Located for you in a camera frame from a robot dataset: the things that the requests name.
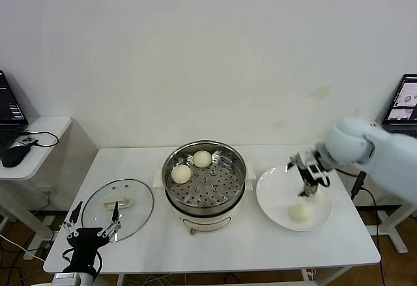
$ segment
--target black cable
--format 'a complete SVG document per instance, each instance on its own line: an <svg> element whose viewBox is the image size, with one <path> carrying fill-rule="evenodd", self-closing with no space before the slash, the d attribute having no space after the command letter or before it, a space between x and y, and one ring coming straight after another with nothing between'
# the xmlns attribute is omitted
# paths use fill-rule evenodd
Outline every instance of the black cable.
<svg viewBox="0 0 417 286"><path fill-rule="evenodd" d="M2 266L2 267L0 267L0 270L3 269L3 268L4 269L9 268L10 271L12 271L14 268L17 269L18 272L19 272L19 276L20 276L20 283L22 284L22 286L25 286L25 284L23 283L22 270L20 270L20 267L18 267L18 266Z"/></svg>
<svg viewBox="0 0 417 286"><path fill-rule="evenodd" d="M225 276L224 276L224 280L223 280L223 284L226 284L226 280L227 280L227 277L228 276L233 276L233 278L235 279L235 280L237 280L237 282L239 283L239 284L241 284L241 282L240 282L240 280L233 274L233 273L227 273Z"/></svg>
<svg viewBox="0 0 417 286"><path fill-rule="evenodd" d="M34 146L38 146L38 147L53 147L53 146L58 145L58 143L59 143L58 136L56 136L55 134L53 134L51 132L48 132L48 131L39 131L39 132L24 131L24 132L21 133L21 135L33 135L33 134L49 134L49 135L53 136L56 139L56 142L53 143L53 144L51 144L51 145L41 145L41 144L35 143Z"/></svg>
<svg viewBox="0 0 417 286"><path fill-rule="evenodd" d="M36 212L33 213L33 215L38 214L39 211L45 209L46 207L48 207L51 203L51 195L48 194L48 202L46 203L46 205L44 205L42 208L39 208L39 210L37 210Z"/></svg>
<svg viewBox="0 0 417 286"><path fill-rule="evenodd" d="M100 252L98 252L98 250L96 251L96 254L97 254L97 257L98 257L98 260L99 260L99 263L98 263L98 270L97 270L97 273L96 273L96 276L94 277L94 279L96 279L97 278L97 276L100 274L100 272L102 271L102 267L103 267L103 258L102 258L102 255L100 255Z"/></svg>
<svg viewBox="0 0 417 286"><path fill-rule="evenodd" d="M341 170L341 169L336 169L336 168L335 168L335 170L336 170L337 172L340 172L340 173L344 174L344 175L347 175L348 177L358 177L358 176L359 176L359 175L356 175L356 174L352 174L352 173L346 172L346 171Z"/></svg>
<svg viewBox="0 0 417 286"><path fill-rule="evenodd" d="M51 239L49 240L49 242L48 242L46 245L51 244L51 242L52 242L52 240L53 240L54 235L55 235L55 233L53 233L53 234L52 234ZM2 249L2 251L3 251L3 252L5 252L5 253L25 253L25 252L26 252L26 251L23 251L23 250L21 250L21 249L19 249L19 251L11 251L11 250L6 250L6 249L4 249L4 247L1 245L1 243L0 243L0 248L1 248L1 249ZM39 250L39 249L45 249L45 248L41 248L41 247L39 247L39 248L27 249L27 251L36 251L36 252L38 252L38 250Z"/></svg>
<svg viewBox="0 0 417 286"><path fill-rule="evenodd" d="M1 249L1 261L0 266L3 265L3 260L5 259L5 250L3 249L3 245L0 243L0 249Z"/></svg>
<svg viewBox="0 0 417 286"><path fill-rule="evenodd" d="M54 236L55 236L55 231L52 231L52 236L51 236L51 238L49 239L49 241L46 243L46 245L42 248L42 251L40 252L40 257L42 258L42 259L45 259L46 260L46 254L45 254L45 252L46 252L46 250L48 250L48 249L50 249L51 248L51 243L52 243L52 240L53 240L53 238L54 238Z"/></svg>
<svg viewBox="0 0 417 286"><path fill-rule="evenodd" d="M22 245L22 247L23 248L25 248L25 245L30 241L30 239L32 239L33 237L34 237L34 235L35 234L32 234L31 236L29 236L29 238L24 242L24 244ZM15 258L14 258L14 260L13 260L13 263L12 263L12 265L11 266L14 266L15 264L16 264L16 261L18 260L18 258L19 258L19 253L15 256ZM10 269L10 271L8 272L8 276L7 276L7 283L6 283L6 285L8 285L8 284L10 284L10 278L12 277L12 269Z"/></svg>
<svg viewBox="0 0 417 286"><path fill-rule="evenodd" d="M372 201L373 201L373 205L375 206L375 219L377 221L377 247L378 247L378 252L381 255L381 249L379 248L379 230L378 230L378 227L379 226L378 226L378 206L377 206L377 202L375 200L375 197L372 195L372 193L369 190L367 190L364 187L361 187L360 190L364 190L369 195L371 195ZM381 261L379 261L379 268L381 270L382 284L385 286L384 270L382 269L382 255L381 255Z"/></svg>
<svg viewBox="0 0 417 286"><path fill-rule="evenodd" d="M67 260L68 262L71 262L71 260L68 257L65 257L69 252L74 251L73 248L67 249L63 252L63 259Z"/></svg>

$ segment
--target floor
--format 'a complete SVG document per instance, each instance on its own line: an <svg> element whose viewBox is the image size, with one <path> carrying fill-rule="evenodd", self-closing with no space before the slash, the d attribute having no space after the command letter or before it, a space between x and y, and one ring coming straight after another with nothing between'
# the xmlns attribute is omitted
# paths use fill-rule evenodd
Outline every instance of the floor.
<svg viewBox="0 0 417 286"><path fill-rule="evenodd" d="M374 212L361 212L361 217L365 224L375 224ZM52 229L58 229L59 224L63 218L57 218L52 225ZM392 246L388 237L380 237L381 254L384 267L384 275L386 286L415 286L417 285L417 220L414 218L407 218L403 223L397 227L400 235L403 237L407 245L408 253L397 253ZM2 233L7 238L26 247L29 244L29 238L33 236L32 230L28 229L20 222L10 223ZM4 240L0 240L4 250L18 251L16 246L9 244ZM37 253L40 257L45 257L48 254L46 249ZM34 273L24 280L25 286L30 286L36 283L47 283L52 280L52 276L42 271L42 263L40 261L25 261L22 253L4 253L4 258L1 261L0 267L0 285L10 285L19 280L19 273L16 268L12 269L10 278L8 275L10 269L6 266L18 266L22 270L22 276ZM104 276L110 285L116 285L117 276ZM272 272L237 272L233 275L219 274L187 274L187 285L207 285L219 283L261 283L270 281L296 281L302 279L300 271L272 271ZM127 276L124 284L126 286L141 286L143 281L142 275ZM173 274L163 279L164 285L184 285L184 274ZM382 285L381 273L379 265L361 266L353 268L337 280L333 281L330 286L348 286L348 285L367 285L379 286Z"/></svg>

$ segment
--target monitor screen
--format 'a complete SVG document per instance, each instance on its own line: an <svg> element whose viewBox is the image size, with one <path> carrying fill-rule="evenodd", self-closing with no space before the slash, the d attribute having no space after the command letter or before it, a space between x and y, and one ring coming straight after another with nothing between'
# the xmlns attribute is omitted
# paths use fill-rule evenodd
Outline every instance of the monitor screen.
<svg viewBox="0 0 417 286"><path fill-rule="evenodd" d="M417 75L404 75L384 123L417 122Z"/></svg>
<svg viewBox="0 0 417 286"><path fill-rule="evenodd" d="M0 123L26 123L10 85L0 70Z"/></svg>

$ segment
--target white table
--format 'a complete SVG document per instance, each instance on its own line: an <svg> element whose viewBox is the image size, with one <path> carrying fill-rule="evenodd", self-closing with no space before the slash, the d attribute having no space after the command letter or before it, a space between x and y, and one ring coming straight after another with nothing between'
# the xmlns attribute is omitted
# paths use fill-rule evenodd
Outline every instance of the white table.
<svg viewBox="0 0 417 286"><path fill-rule="evenodd" d="M67 116L38 117L28 126L27 130L31 132L49 131L61 138L70 123L71 118ZM39 139L39 142L43 145L49 145L55 142L55 138L48 134L37 134L33 137ZM33 147L22 162L16 167L3 167L0 163L0 182L7 183L11 180L30 179L44 163L52 149L53 147ZM4 208L4 210L6 210L5 214L7 216L12 219L13 217L16 217L36 233L28 249L39 248L43 241L51 239L53 232L47 227L47 225L52 223L53 217L46 217L42 223L25 207L23 207L12 194L6 193L4 190L0 192L0 205ZM2 221L0 229L7 224L9 217L6 217ZM26 253L24 259L31 260L33 258Z"/></svg>
<svg viewBox="0 0 417 286"><path fill-rule="evenodd" d="M307 145L236 147L258 177L271 167L287 164L290 155L306 148ZM138 179L152 187L154 172L173 149L100 150L71 209L80 201L85 203L112 180ZM104 259L102 274L330 268L317 282L297 284L326 285L352 266L379 262L380 255L338 175L331 173L330 179L333 216L321 229L305 233L275 224L261 210L254 192L246 192L233 223L219 231L191 236L171 213L164 191L153 188L154 210L145 226L131 237L100 249ZM61 272L68 265L61 257L70 247L65 235L61 230L45 271Z"/></svg>

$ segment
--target metal steamer pot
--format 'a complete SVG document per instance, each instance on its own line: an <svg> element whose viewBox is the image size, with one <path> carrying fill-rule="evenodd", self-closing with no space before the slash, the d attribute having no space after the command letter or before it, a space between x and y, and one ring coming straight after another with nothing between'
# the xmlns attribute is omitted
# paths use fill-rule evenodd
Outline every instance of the metal steamer pot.
<svg viewBox="0 0 417 286"><path fill-rule="evenodd" d="M211 153L212 163L199 168L193 155L205 150ZM172 169L185 164L192 171L185 184L176 184ZM241 155L232 147L216 141L194 141L179 147L165 161L162 181L168 201L180 213L192 218L214 218L232 210L242 199L246 166Z"/></svg>

